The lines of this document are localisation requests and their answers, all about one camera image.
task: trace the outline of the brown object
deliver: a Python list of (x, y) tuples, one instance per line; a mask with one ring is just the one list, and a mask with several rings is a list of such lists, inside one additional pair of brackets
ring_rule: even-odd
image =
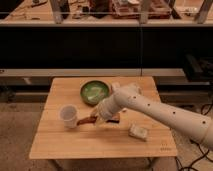
[(108, 120), (107, 122), (119, 123), (120, 122), (120, 113), (117, 113), (115, 116), (113, 116), (112, 119)]
[(97, 117), (95, 117), (95, 116), (86, 117), (86, 118), (79, 120), (77, 122), (77, 125), (83, 125), (83, 124), (87, 124), (87, 123), (95, 123), (96, 120), (97, 120)]
[[(119, 124), (84, 124), (75, 129), (65, 128), (58, 116), (62, 106), (75, 105), (79, 119), (88, 117), (91, 113), (92, 108), (84, 104), (79, 92), (82, 85), (94, 79), (104, 81), (108, 86), (113, 82), (119, 82), (121, 86), (135, 82), (140, 85), (142, 95), (160, 101), (152, 77), (55, 78), (33, 140), (30, 159), (177, 156), (170, 129), (130, 109), (121, 114)], [(147, 142), (128, 136), (132, 123), (149, 130)]]
[[(114, 18), (139, 18), (139, 5), (120, 5), (119, 0), (110, 0), (110, 11)], [(152, 0), (149, 9), (149, 19), (169, 19), (171, 8), (164, 0)]]

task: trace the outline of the white cup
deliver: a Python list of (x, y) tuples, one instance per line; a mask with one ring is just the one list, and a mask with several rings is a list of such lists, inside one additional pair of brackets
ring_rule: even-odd
[(64, 121), (64, 124), (68, 128), (75, 128), (77, 126), (77, 110), (72, 105), (62, 107), (60, 110), (60, 119)]

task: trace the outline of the table leg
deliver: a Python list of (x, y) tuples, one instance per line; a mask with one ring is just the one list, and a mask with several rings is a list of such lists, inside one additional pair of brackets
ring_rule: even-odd
[(159, 157), (154, 157), (153, 159), (148, 158), (149, 160), (149, 165), (145, 167), (145, 169), (153, 169), (155, 163), (159, 160)]
[(57, 171), (64, 171), (64, 169), (54, 159), (47, 160)]

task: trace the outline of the cable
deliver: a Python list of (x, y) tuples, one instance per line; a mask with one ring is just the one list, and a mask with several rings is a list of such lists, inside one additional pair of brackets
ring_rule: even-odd
[(186, 170), (186, 169), (187, 169), (188, 171), (190, 171), (190, 170), (199, 171), (199, 170), (195, 169), (195, 168), (193, 167), (193, 165), (195, 165), (198, 161), (200, 161), (200, 160), (202, 160), (203, 158), (205, 158), (205, 157), (209, 154), (209, 152), (210, 152), (210, 150), (208, 150), (206, 153), (202, 154), (202, 156), (200, 156), (199, 158), (197, 158), (197, 159), (195, 159), (194, 161), (192, 161), (191, 164), (190, 164), (189, 166), (186, 166), (186, 167), (183, 167), (182, 164), (181, 164), (181, 162), (180, 162), (180, 160), (176, 157), (177, 162), (178, 162), (178, 163), (180, 164), (180, 166), (181, 166), (180, 169), (179, 169), (179, 166), (178, 166), (179, 171), (184, 171), (184, 170)]
[[(208, 108), (208, 110), (204, 113), (204, 109), (205, 109), (207, 106), (209, 106), (209, 108)], [(204, 105), (201, 107), (201, 114), (206, 116), (206, 115), (212, 110), (212, 108), (213, 108), (213, 99), (212, 99), (211, 104), (204, 104)]]
[[(200, 146), (199, 144), (198, 144), (197, 146), (198, 146), (200, 152), (204, 155), (205, 152), (201, 149), (201, 146)], [(213, 163), (213, 159), (209, 158), (208, 155), (206, 155), (206, 159), (207, 159), (209, 162)]]

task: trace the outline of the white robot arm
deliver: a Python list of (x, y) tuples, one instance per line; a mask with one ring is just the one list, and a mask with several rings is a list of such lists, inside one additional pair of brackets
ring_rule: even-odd
[(213, 150), (213, 121), (210, 117), (152, 101), (142, 96), (137, 86), (130, 84), (118, 88), (98, 104), (98, 120), (109, 120), (123, 108), (142, 112)]

